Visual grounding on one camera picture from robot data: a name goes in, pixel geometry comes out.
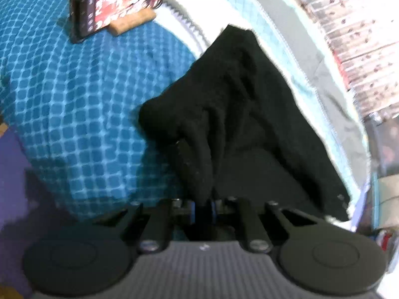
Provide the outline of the black pants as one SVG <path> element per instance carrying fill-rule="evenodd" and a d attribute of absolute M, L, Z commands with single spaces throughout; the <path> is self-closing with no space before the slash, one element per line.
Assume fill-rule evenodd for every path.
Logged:
<path fill-rule="evenodd" d="M 183 77 L 144 102 L 138 121 L 183 198 L 246 198 L 348 220 L 342 179 L 251 30 L 227 26 Z"/>

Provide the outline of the blue patterned bedspread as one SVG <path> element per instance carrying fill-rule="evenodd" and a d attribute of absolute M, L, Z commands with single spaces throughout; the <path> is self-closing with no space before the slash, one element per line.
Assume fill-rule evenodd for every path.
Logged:
<path fill-rule="evenodd" d="M 164 0 L 121 36 L 70 40 L 68 0 L 1 0 L 1 115 L 36 175 L 77 219 L 183 198 L 138 121 L 227 26 L 251 30 L 346 187 L 352 229 L 369 186 L 365 128 L 318 28 L 292 0 Z"/>

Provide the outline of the leaf patterned curtain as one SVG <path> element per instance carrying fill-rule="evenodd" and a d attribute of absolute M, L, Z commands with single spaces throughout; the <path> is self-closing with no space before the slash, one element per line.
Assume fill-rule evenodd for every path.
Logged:
<path fill-rule="evenodd" d="M 398 0 L 297 0 L 325 34 L 360 114 L 398 116 Z"/>

